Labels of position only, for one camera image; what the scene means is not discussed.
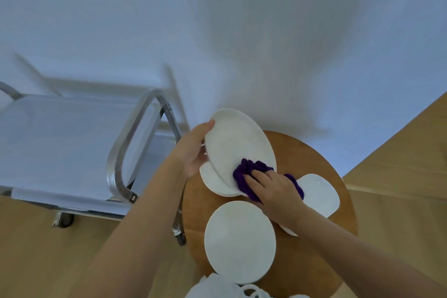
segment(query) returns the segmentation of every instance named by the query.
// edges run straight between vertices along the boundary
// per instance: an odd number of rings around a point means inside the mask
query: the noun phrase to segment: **white cloth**
[[[246,295],[245,291],[253,290],[251,295]],[[198,284],[188,292],[185,298],[273,298],[264,290],[254,284],[247,284],[239,287],[227,278],[212,273],[208,278],[203,277]],[[304,295],[294,295],[290,298],[309,298]]]

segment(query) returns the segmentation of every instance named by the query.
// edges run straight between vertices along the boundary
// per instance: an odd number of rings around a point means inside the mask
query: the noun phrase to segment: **hand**
[[[244,175],[245,181],[262,201],[262,204],[254,204],[274,222],[294,230],[296,223],[309,207],[303,203],[290,179],[275,171],[262,173],[253,170],[252,176],[257,180]]]
[[[210,119],[207,123],[197,125],[180,139],[171,152],[171,155],[183,164],[188,177],[196,174],[200,166],[208,161],[202,143],[205,134],[214,127],[214,124],[214,119]]]

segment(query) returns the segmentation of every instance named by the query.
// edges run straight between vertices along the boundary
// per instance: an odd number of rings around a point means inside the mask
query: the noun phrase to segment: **wooden table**
[[[332,184],[340,197],[339,209],[329,217],[331,221],[357,235],[357,219],[349,192],[333,167],[305,143],[282,133],[265,131],[276,156],[278,173],[290,173],[296,179],[307,173],[322,176]],[[196,174],[186,184],[183,197],[183,224],[188,248],[202,272],[213,273],[205,254],[204,234],[208,220],[220,206],[232,200],[246,200],[242,196],[225,198],[214,194]],[[342,284],[342,280],[300,237],[284,232],[273,222],[276,234],[276,255],[267,274],[256,285],[272,297],[285,298],[302,294],[311,298],[328,298]]]

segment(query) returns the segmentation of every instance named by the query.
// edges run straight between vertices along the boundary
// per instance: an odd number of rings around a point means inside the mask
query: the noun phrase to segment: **white plate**
[[[246,201],[223,204],[208,221],[205,252],[217,274],[236,284],[258,281],[275,258],[272,223],[257,206]]]
[[[200,176],[206,187],[219,196],[236,197],[242,194],[241,191],[234,190],[227,186],[218,176],[216,171],[214,171],[210,162],[206,162],[204,165],[200,166]]]
[[[305,193],[303,202],[307,206],[326,218],[338,210],[340,198],[335,188],[326,179],[319,175],[309,173],[299,178],[296,182]],[[285,227],[281,228],[288,234],[296,236],[289,229]]]
[[[233,171],[243,158],[262,161],[276,171],[276,159],[264,131],[248,115],[232,108],[213,114],[214,128],[205,136],[209,161],[221,179],[239,190]]]

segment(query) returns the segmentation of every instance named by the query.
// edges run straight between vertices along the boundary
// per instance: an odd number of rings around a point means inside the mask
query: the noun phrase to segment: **forearm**
[[[78,281],[71,297],[148,296],[185,182],[182,164],[168,157]]]
[[[447,297],[440,284],[312,209],[293,231],[315,247],[359,298]]]

